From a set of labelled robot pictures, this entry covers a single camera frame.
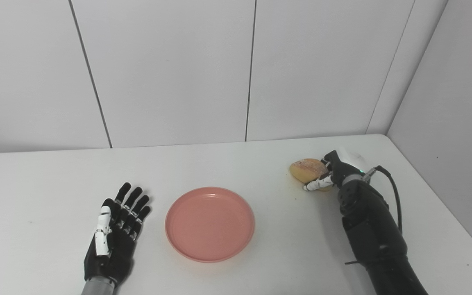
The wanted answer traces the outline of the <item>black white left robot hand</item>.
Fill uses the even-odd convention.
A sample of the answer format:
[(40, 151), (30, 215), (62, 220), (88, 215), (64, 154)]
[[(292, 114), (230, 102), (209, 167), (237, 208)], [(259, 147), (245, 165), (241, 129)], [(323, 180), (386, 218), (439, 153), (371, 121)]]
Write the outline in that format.
[(114, 199), (103, 202), (84, 258), (84, 280), (105, 278), (117, 287), (130, 275), (137, 239), (151, 212), (150, 198), (142, 193), (126, 182)]

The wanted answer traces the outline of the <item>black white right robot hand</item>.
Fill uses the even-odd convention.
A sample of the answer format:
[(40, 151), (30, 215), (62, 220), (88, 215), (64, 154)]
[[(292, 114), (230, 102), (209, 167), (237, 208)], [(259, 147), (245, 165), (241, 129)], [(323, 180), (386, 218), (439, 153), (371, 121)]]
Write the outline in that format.
[(333, 186), (339, 188), (350, 180), (364, 178), (369, 171), (367, 162), (358, 153), (349, 152), (344, 148), (333, 150), (326, 154), (321, 160), (326, 171), (304, 184), (303, 189), (308, 192), (328, 189)]

